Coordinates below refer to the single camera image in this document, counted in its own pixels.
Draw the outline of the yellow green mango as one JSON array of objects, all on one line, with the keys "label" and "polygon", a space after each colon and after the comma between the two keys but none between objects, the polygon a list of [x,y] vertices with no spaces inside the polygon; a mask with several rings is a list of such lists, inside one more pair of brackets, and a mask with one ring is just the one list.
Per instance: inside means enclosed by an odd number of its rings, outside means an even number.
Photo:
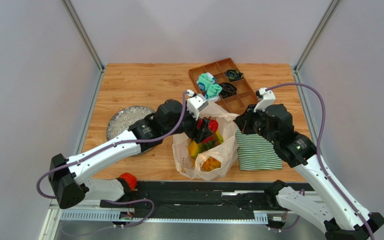
[{"label": "yellow green mango", "polygon": [[192,160],[195,160],[199,154],[203,152],[203,145],[201,143],[196,143],[192,140],[188,146],[189,156]]}]

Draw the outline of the small pineapple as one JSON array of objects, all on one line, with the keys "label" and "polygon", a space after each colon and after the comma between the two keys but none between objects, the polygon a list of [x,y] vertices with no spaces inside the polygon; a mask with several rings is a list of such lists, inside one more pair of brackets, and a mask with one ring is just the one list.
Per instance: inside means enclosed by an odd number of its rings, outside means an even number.
[{"label": "small pineapple", "polygon": [[[203,145],[203,151],[206,152],[219,144],[217,140],[210,140]],[[201,170],[204,172],[210,172],[221,167],[221,162],[214,157],[209,157],[201,166]]]}]

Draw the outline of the translucent beige plastic bag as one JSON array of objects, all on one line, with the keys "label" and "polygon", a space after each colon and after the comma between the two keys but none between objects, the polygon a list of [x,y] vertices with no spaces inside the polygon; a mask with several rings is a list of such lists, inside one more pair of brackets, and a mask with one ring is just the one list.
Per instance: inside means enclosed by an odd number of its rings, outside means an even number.
[{"label": "translucent beige plastic bag", "polygon": [[[223,143],[214,148],[200,153],[195,160],[191,159],[188,146],[191,139],[185,133],[173,136],[173,156],[176,170],[179,174],[190,179],[203,179],[206,181],[215,178],[223,178],[230,170],[233,163],[238,158],[238,144],[236,143],[235,134],[238,130],[234,119],[238,116],[229,113],[214,102],[210,102],[200,114],[200,117],[210,117],[218,122],[218,131],[223,138]],[[212,171],[203,171],[201,166],[209,158],[213,157],[221,162],[221,167]]]}]

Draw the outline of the red bell pepper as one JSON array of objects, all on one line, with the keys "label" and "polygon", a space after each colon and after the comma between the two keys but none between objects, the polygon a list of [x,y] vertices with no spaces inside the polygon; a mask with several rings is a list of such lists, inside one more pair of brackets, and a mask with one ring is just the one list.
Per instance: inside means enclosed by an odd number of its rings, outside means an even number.
[{"label": "red bell pepper", "polygon": [[[198,123],[197,123],[197,128],[198,129],[200,129],[201,128],[201,126],[202,126],[202,124],[203,124],[203,122],[204,122],[204,119],[203,118],[201,118],[199,121],[198,121]],[[214,119],[208,119],[208,125],[207,125],[207,128],[209,129],[209,130],[211,130],[214,134],[218,131],[218,129],[219,129],[219,123],[216,121],[216,120],[214,120]]]}]

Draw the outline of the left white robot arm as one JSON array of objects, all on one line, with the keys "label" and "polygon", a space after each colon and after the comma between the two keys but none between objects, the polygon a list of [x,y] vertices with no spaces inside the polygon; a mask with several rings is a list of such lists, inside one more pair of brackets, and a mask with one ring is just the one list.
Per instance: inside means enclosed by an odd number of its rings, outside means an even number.
[{"label": "left white robot arm", "polygon": [[156,112],[137,120],[113,139],[85,153],[52,157],[48,181],[61,209],[68,209],[84,200],[118,201],[132,190],[121,177],[102,180],[93,175],[110,165],[139,155],[157,145],[164,138],[186,134],[197,143],[213,136],[209,119],[200,117],[209,102],[198,94],[180,103],[169,99]]}]

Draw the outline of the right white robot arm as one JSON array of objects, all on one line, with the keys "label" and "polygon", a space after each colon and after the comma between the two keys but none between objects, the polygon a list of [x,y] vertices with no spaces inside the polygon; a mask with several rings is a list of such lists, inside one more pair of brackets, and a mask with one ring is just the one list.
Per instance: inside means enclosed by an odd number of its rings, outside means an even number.
[{"label": "right white robot arm", "polygon": [[369,212],[345,189],[317,147],[295,131],[293,117],[283,104],[255,110],[251,104],[234,122],[245,135],[257,134],[273,145],[278,157],[304,177],[323,201],[320,205],[281,180],[264,192],[274,205],[292,210],[320,229],[328,240],[373,240],[384,224],[378,212]]}]

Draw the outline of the green striped cloth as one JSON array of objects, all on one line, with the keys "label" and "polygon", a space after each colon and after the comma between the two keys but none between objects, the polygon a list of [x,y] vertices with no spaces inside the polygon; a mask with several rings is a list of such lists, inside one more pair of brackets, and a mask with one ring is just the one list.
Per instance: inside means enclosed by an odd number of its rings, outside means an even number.
[{"label": "green striped cloth", "polygon": [[238,144],[238,165],[241,171],[281,170],[283,161],[273,149],[273,145],[258,134],[235,133]]}]

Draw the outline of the brown compartment tray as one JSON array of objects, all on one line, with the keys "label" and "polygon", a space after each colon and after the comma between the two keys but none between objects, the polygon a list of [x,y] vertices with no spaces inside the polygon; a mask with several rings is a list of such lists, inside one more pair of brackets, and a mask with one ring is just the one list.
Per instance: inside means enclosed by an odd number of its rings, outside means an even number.
[{"label": "brown compartment tray", "polygon": [[240,115],[249,105],[259,101],[244,73],[231,58],[191,68],[188,74],[196,93],[229,113]]}]

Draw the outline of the mint green sock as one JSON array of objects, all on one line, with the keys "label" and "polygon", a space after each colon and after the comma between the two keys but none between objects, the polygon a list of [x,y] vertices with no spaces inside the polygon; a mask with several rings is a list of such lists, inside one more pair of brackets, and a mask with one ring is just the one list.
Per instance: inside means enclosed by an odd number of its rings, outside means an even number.
[{"label": "mint green sock", "polygon": [[223,88],[217,83],[216,78],[211,73],[200,74],[196,84],[207,100],[217,102],[221,99],[220,93]]}]

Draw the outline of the black yellow sock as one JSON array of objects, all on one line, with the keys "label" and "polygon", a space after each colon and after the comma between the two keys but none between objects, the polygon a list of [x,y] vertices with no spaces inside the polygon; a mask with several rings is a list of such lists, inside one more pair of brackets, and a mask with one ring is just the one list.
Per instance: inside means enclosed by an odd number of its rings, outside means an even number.
[{"label": "black yellow sock", "polygon": [[228,69],[224,72],[229,82],[235,82],[243,79],[244,74],[240,72],[237,68]]}]

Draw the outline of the grey fruit plate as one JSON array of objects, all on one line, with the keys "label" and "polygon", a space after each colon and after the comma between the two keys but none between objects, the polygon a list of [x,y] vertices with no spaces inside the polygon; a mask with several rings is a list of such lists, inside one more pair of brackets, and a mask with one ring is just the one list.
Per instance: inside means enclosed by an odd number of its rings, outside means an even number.
[{"label": "grey fruit plate", "polygon": [[152,108],[146,106],[130,106],[120,110],[109,121],[106,128],[106,140],[112,140],[136,121],[145,118],[147,115],[154,113]]}]

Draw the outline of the red orange peach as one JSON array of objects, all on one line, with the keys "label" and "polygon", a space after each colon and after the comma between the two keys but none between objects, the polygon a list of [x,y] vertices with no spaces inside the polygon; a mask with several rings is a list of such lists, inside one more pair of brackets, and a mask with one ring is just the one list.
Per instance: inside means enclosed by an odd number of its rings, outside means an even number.
[{"label": "red orange peach", "polygon": [[123,173],[119,176],[119,178],[125,180],[131,190],[136,188],[137,178],[131,173]]}]

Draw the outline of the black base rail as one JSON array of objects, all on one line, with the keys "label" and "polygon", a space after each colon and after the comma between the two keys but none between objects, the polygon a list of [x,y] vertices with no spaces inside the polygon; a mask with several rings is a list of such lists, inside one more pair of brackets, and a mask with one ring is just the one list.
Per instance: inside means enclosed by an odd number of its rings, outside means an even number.
[{"label": "black base rail", "polygon": [[276,203],[280,183],[141,181],[117,204],[98,200],[61,214],[62,220],[115,225],[149,223],[265,224],[287,228],[302,220],[298,210]]}]

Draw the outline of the right aluminium frame post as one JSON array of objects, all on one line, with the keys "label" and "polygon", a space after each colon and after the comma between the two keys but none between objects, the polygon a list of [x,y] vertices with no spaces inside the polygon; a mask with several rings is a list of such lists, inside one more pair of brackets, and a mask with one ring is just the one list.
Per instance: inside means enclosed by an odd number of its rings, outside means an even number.
[{"label": "right aluminium frame post", "polygon": [[325,10],[324,14],[322,15],[322,18],[320,19],[318,25],[316,26],[316,29],[314,30],[311,38],[309,39],[306,47],[304,48],[302,54],[300,55],[296,65],[294,66],[295,72],[300,72],[301,69],[304,67],[306,61],[310,57],[313,49],[316,47],[319,39],[323,35],[326,27],[330,23],[332,17],[334,16],[335,12],[337,11],[338,7],[342,3],[342,0],[331,0],[328,4],[327,9]]}]

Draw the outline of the aluminium frame post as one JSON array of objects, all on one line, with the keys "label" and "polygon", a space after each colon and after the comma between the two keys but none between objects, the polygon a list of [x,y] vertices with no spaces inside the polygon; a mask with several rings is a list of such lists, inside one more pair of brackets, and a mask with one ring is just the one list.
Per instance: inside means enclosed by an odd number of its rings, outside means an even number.
[{"label": "aluminium frame post", "polygon": [[71,0],[61,0],[61,3],[63,4],[75,29],[77,30],[81,40],[83,41],[92,61],[94,62],[96,67],[99,69],[99,71],[102,73],[105,70],[105,65],[103,64],[101,58],[99,57],[99,54],[95,46],[93,45],[92,40],[90,39],[73,2]]},{"label": "aluminium frame post", "polygon": [[316,47],[319,39],[323,35],[326,27],[330,23],[332,17],[334,16],[335,12],[337,11],[338,7],[342,3],[342,0],[331,0],[328,4],[327,9],[325,10],[324,14],[322,15],[322,18],[320,19],[318,25],[316,26],[316,29],[314,30],[311,38],[309,39],[306,47],[304,48],[302,54],[300,55],[296,65],[294,66],[295,72],[300,72],[301,69],[304,67],[306,61],[310,57],[313,49]]}]

